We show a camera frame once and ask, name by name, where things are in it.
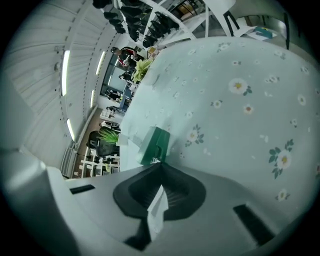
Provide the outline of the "white cubby shelf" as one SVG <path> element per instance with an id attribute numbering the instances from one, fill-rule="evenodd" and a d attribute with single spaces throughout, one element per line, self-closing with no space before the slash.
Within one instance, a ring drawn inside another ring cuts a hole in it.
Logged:
<path id="1" fill-rule="evenodd" d="M 98 157 L 95 149 L 87 147 L 85 154 L 76 153 L 71 177 L 73 179 L 101 177 L 120 171 L 120 156 L 118 154 Z"/>

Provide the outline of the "dark glass partition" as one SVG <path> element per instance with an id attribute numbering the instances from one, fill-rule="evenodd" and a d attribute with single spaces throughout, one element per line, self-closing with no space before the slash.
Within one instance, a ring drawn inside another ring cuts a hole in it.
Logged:
<path id="1" fill-rule="evenodd" d="M 120 79 L 119 76 L 125 72 L 127 72 L 127 68 L 124 68 L 120 64 L 118 57 L 113 55 L 104 74 L 100 95 L 106 97 L 107 91 L 122 93 L 125 90 L 126 81 Z"/>

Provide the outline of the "white shelving rack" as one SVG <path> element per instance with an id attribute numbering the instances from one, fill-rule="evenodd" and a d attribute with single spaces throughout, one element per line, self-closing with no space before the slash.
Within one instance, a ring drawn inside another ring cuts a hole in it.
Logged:
<path id="1" fill-rule="evenodd" d="M 185 40 L 195 40 L 196 36 L 194 34 L 195 30 L 202 25 L 204 29 L 204 36 L 207 38 L 209 36 L 210 21 L 215 20 L 223 29 L 227 36 L 230 36 L 230 31 L 227 22 L 224 18 L 224 14 L 232 8 L 236 0 L 201 0 L 204 6 L 204 13 L 197 14 L 196 11 L 190 11 L 188 19 L 182 21 L 175 17 L 170 11 L 169 7 L 177 7 L 182 5 L 184 2 L 190 2 L 191 0 L 140 0 L 144 4 L 151 7 L 151 13 L 147 20 L 146 28 L 143 33 L 138 35 L 137 41 L 134 41 L 129 35 L 129 27 L 126 23 L 126 19 L 123 20 L 123 26 L 126 30 L 126 35 L 128 39 L 134 43 L 136 46 L 146 49 L 143 46 L 143 40 L 145 36 L 149 33 L 149 26 L 151 26 L 152 21 L 156 19 L 156 12 L 160 12 L 168 17 L 170 17 L 174 22 L 179 25 L 178 30 L 172 30 L 170 34 L 166 34 L 164 38 L 160 38 L 154 45 L 154 47 L 167 47 L 169 45 L 182 42 Z"/>

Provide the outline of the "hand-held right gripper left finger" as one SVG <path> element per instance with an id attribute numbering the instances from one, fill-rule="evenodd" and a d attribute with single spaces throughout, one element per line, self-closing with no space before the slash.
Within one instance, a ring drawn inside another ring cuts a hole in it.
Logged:
<path id="1" fill-rule="evenodd" d="M 152 240 L 148 207 L 160 187 L 162 166 L 141 166 L 101 177 L 66 181 L 72 231 L 81 253 L 161 253 Z"/>

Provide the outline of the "loose white documents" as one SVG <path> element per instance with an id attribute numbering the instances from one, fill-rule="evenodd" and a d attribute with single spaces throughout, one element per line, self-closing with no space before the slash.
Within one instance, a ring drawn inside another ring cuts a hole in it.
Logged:
<path id="1" fill-rule="evenodd" d="M 259 26 L 240 26 L 238 30 L 233 32 L 233 35 L 237 38 L 247 36 L 260 41 L 266 40 L 267 37 L 258 35 L 256 28 L 259 28 Z"/>

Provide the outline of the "grey chair black legs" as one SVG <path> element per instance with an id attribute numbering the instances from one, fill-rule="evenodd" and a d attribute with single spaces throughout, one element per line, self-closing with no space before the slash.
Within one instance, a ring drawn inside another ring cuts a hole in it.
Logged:
<path id="1" fill-rule="evenodd" d="M 234 32 L 242 26 L 258 26 L 266 28 L 273 33 L 272 39 L 267 38 L 258 41 L 266 41 L 278 45 L 280 42 L 283 42 L 283 47 L 287 50 L 290 49 L 291 29 L 289 18 L 286 13 L 283 14 L 282 18 L 276 18 L 265 14 L 239 14 L 238 17 L 235 17 L 232 12 L 228 10 L 223 14 L 223 17 L 232 37 L 234 37 Z"/>

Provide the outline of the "teal booklet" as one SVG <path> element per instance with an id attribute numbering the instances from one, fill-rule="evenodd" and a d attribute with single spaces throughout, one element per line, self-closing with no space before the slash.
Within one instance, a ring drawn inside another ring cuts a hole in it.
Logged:
<path id="1" fill-rule="evenodd" d="M 254 29 L 254 33 L 255 33 L 256 36 L 267 38 L 267 39 L 272 39 L 274 37 L 273 33 L 271 31 L 269 31 L 268 29 L 264 28 L 264 27 L 258 27 L 257 26 Z"/>

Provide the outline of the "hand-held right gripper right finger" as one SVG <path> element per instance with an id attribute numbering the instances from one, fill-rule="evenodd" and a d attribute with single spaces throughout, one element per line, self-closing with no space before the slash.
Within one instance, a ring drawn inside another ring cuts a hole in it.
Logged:
<path id="1" fill-rule="evenodd" d="M 186 167 L 168 169 L 199 180 L 206 196 L 189 218 L 164 222 L 154 256 L 268 256 L 296 228 L 295 221 L 233 180 Z"/>

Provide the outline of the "rows of black bags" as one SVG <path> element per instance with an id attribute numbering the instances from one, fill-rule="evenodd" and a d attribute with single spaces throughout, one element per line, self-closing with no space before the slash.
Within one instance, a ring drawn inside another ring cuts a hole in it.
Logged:
<path id="1" fill-rule="evenodd" d="M 92 0 L 92 5 L 102 11 L 118 34 L 128 35 L 145 49 L 180 28 L 170 16 L 147 4 L 147 0 Z"/>

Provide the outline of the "leafy green potted plant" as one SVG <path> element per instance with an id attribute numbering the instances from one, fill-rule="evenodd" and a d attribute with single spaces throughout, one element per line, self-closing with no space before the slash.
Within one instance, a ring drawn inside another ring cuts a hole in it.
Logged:
<path id="1" fill-rule="evenodd" d="M 153 59 L 139 60 L 135 66 L 135 71 L 131 75 L 131 79 L 135 84 L 138 84 L 145 77 L 152 64 Z"/>

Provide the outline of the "black mesh office chair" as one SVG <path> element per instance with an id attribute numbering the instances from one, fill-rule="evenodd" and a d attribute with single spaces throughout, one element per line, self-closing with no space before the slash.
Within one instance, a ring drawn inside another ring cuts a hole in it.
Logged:
<path id="1" fill-rule="evenodd" d="M 101 139 L 98 131 L 90 132 L 86 146 L 90 150 L 95 150 L 98 157 L 106 157 L 120 153 L 120 147 Z"/>

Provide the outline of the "small dark green object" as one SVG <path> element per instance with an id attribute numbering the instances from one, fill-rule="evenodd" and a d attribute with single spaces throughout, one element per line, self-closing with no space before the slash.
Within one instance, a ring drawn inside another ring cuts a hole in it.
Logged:
<path id="1" fill-rule="evenodd" d="M 136 160 L 140 165 L 149 165 L 153 160 L 164 163 L 167 156 L 170 133 L 157 126 L 151 126 L 145 135 Z"/>

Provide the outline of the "spiky green potted plant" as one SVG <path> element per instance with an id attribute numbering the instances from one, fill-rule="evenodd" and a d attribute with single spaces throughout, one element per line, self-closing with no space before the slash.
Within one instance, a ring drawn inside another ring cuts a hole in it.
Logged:
<path id="1" fill-rule="evenodd" d="M 107 127 L 102 127 L 99 131 L 99 138 L 111 145 L 116 146 L 127 146 L 128 145 L 128 137 L 122 133 L 116 132 Z"/>

